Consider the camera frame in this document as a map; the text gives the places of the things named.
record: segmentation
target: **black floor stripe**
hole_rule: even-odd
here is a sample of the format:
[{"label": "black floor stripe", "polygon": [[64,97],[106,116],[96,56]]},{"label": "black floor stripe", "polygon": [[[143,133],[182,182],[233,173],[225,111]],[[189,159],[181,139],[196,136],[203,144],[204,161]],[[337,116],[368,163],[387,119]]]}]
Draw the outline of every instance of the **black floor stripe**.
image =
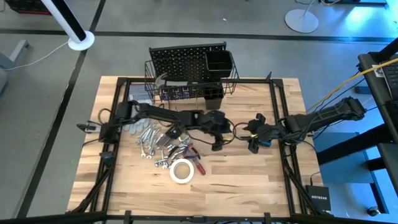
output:
[{"label": "black floor stripe", "polygon": [[388,37],[327,37],[306,35],[261,35],[261,34],[201,34],[181,32],[113,32],[96,31],[98,37],[179,37],[179,38],[215,38],[215,39],[250,39],[250,40],[312,40],[329,42],[385,42],[395,38]]},{"label": "black floor stripe", "polygon": [[63,30],[0,29],[0,34],[66,35]]},{"label": "black floor stripe", "polygon": [[[90,26],[90,31],[95,30],[95,28],[98,24],[98,21],[101,17],[101,13],[104,8],[105,1],[106,0],[101,0],[101,2],[99,3],[97,11],[96,11],[94,19],[93,19],[93,22],[91,23],[91,26]],[[75,88],[76,81],[79,77],[79,73],[83,66],[83,62],[85,61],[86,55],[87,55],[87,50],[80,52],[79,57],[76,61],[75,69],[73,70],[72,75],[70,76],[67,89],[65,90],[65,92],[63,94],[63,98],[62,98],[60,107],[57,111],[57,115],[55,116],[54,122],[50,128],[49,136],[44,144],[44,148],[40,155],[40,159],[39,159],[39,162],[35,169],[35,172],[33,174],[32,180],[30,181],[27,191],[22,200],[21,206],[20,206],[18,214],[17,214],[17,218],[25,218],[29,212],[30,206],[32,205],[34,195],[36,193],[37,187],[39,186],[40,180],[42,178],[42,175],[43,175],[43,172],[45,169],[45,165],[49,159],[52,147],[55,142],[55,138],[57,137],[58,131],[60,129],[62,119],[67,110],[67,106],[69,104],[70,97],[72,96],[73,89]]]},{"label": "black floor stripe", "polygon": [[[101,1],[99,7],[101,12],[105,2]],[[0,34],[39,34],[39,35],[66,35],[62,30],[21,30],[0,29]],[[308,36],[308,35],[262,35],[262,34],[207,34],[207,33],[184,33],[184,32],[118,32],[118,31],[95,31],[98,37],[176,37],[176,38],[214,38],[214,39],[247,39],[247,40],[307,40],[326,42],[380,42],[390,43],[392,37],[330,37],[330,36]]]}]

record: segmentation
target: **yellow cable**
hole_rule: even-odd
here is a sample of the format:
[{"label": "yellow cable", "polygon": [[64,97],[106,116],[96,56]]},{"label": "yellow cable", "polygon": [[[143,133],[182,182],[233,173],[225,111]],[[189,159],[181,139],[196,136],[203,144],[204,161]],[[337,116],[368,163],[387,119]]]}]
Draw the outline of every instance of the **yellow cable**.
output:
[{"label": "yellow cable", "polygon": [[357,75],[354,75],[353,77],[351,77],[351,78],[345,80],[341,85],[339,85],[337,88],[335,88],[334,90],[332,90],[329,94],[327,94],[327,96],[325,96],[324,98],[322,98],[322,100],[318,101],[318,102],[315,103],[313,106],[311,106],[311,107],[307,110],[307,112],[309,112],[312,108],[318,106],[323,100],[327,99],[329,96],[331,96],[332,94],[334,94],[335,92],[337,92],[341,87],[343,87],[343,86],[344,86],[345,84],[347,84],[348,82],[354,80],[355,78],[360,77],[361,75],[364,75],[364,74],[369,73],[369,72],[371,72],[371,71],[375,71],[376,69],[379,69],[379,68],[382,68],[382,67],[384,67],[384,66],[390,65],[390,64],[392,64],[392,63],[394,63],[394,62],[398,62],[398,58],[393,59],[393,60],[390,60],[390,61],[385,62],[385,63],[382,63],[382,64],[380,64],[380,65],[378,65],[378,66],[373,67],[373,68],[369,68],[369,69],[367,69],[367,70],[365,70],[365,71],[363,71],[363,72],[360,72],[360,73],[358,73]]},{"label": "yellow cable", "polygon": [[334,1],[334,2],[332,2],[332,3],[326,3],[325,0],[321,0],[321,1],[322,1],[322,3],[325,4],[325,5],[331,6],[331,5],[333,5],[333,4],[336,4],[336,3],[340,2],[341,0],[337,0],[337,1]]}]

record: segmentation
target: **black box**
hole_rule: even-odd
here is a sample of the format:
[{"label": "black box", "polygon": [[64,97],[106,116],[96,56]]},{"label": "black box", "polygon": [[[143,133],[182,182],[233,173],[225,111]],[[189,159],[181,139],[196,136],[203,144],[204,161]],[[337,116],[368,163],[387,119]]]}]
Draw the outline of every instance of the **black box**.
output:
[{"label": "black box", "polygon": [[306,185],[305,188],[312,202],[322,211],[331,213],[329,188]]},{"label": "black box", "polygon": [[51,15],[41,0],[5,0],[10,8],[21,14]]}]

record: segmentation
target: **white round base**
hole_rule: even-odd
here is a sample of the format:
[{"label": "white round base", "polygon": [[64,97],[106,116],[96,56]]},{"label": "white round base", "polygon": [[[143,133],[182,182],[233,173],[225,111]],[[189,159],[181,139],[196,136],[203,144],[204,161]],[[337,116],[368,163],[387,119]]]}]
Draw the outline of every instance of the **white round base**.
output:
[{"label": "white round base", "polygon": [[318,18],[307,11],[305,13],[303,9],[293,9],[289,11],[285,16],[286,24],[294,31],[301,33],[311,33],[318,28]]},{"label": "white round base", "polygon": [[68,45],[72,50],[77,50],[77,51],[86,50],[94,44],[95,40],[94,34],[90,31],[85,31],[85,33],[86,33],[86,39],[84,39],[80,43],[76,43],[73,40],[71,40],[71,38],[69,38]]}]

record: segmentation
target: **hammer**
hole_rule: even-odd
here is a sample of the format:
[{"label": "hammer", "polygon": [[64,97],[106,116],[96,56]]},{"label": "hammer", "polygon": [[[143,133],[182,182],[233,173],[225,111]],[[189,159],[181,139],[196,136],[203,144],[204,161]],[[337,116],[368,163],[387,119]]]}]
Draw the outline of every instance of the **hammer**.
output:
[{"label": "hammer", "polygon": [[167,86],[186,86],[186,85],[195,85],[199,84],[198,82],[191,82],[191,81],[182,81],[182,82],[173,82],[167,81],[165,78],[167,77],[167,72],[159,75],[155,80],[156,88],[162,88]]}]

